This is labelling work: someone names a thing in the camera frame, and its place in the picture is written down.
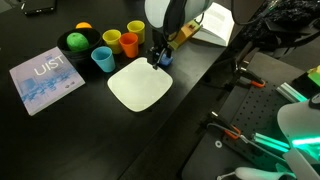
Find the black table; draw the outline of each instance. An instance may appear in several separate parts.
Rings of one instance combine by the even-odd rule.
[[[255,11],[242,10],[243,17]],[[226,49],[187,42],[165,69],[173,86],[140,113],[128,110],[109,90],[112,74],[88,61],[76,67],[84,86],[33,117],[27,114],[9,69],[55,47],[58,37],[79,22],[89,22],[101,34],[112,28],[123,33],[135,19],[148,23],[143,0],[58,1],[52,14],[26,17],[19,8],[0,14],[1,179],[119,178]],[[151,46],[146,26],[139,56]],[[123,54],[115,59],[117,70],[132,62]]]
[[[304,73],[300,69],[261,53],[255,54],[248,66],[248,69],[266,80],[267,85],[268,83],[273,83],[277,85],[276,87],[284,82],[290,83],[293,79]],[[249,89],[241,86],[235,86],[231,94],[228,96],[226,102],[223,104],[219,114],[231,123],[232,120],[235,119],[239,108],[242,107],[242,104],[248,93],[250,93]],[[259,113],[260,110],[250,109],[250,111]],[[183,168],[182,177],[184,180],[212,180],[216,179],[216,177],[219,175],[233,172],[237,167],[258,168],[256,164],[253,164],[247,158],[244,158],[242,153],[237,153],[226,144],[223,144],[222,148],[217,148],[215,145],[216,141],[223,142],[222,131],[213,126],[209,127],[206,134]]]

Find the red cup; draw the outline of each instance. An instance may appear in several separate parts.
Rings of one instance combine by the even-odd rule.
[[[134,58],[138,56],[138,36],[135,33],[122,34],[119,42],[121,47],[128,58]]]

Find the book cover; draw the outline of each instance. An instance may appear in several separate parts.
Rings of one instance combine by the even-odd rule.
[[[85,83],[58,47],[12,68],[10,74],[31,116]]]
[[[202,28],[193,35],[193,38],[220,46],[228,46],[234,26],[231,11],[217,3],[204,12]]]

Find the blue cup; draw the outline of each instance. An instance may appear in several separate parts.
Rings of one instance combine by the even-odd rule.
[[[106,46],[96,48],[91,53],[91,58],[104,72],[111,72],[116,68],[112,50]]]

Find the white plate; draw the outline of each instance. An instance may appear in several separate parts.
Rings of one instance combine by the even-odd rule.
[[[161,68],[153,69],[147,58],[138,58],[109,78],[108,86],[122,104],[139,112],[159,100],[172,82]]]

